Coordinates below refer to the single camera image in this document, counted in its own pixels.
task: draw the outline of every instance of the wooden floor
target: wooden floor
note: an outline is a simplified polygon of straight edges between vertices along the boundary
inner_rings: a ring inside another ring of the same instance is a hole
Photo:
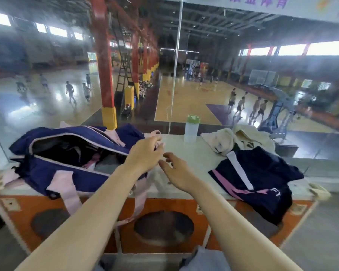
[[[217,85],[214,82],[210,83],[209,81],[206,81],[200,86],[199,82],[186,81],[185,78],[182,77],[176,78],[173,107],[171,107],[172,85],[172,77],[161,77],[155,114],[156,121],[185,123],[187,115],[195,114],[201,118],[202,124],[230,125],[237,106],[235,104],[234,110],[230,114],[227,114],[226,106],[230,98],[230,93],[233,88],[236,88],[236,103],[245,95],[244,90],[223,81],[218,82]],[[250,93],[246,96],[245,108],[241,113],[242,119],[238,123],[248,123],[249,115],[252,112],[253,104],[256,99],[257,96]],[[264,118],[268,117],[271,108],[272,103],[269,102]],[[279,125],[284,116],[285,112],[279,114]],[[257,122],[255,122],[254,125],[258,126],[260,121],[261,117],[258,117]],[[303,116],[301,116],[299,120],[294,119],[293,123],[288,126],[288,130],[320,133],[333,132],[332,128]]]

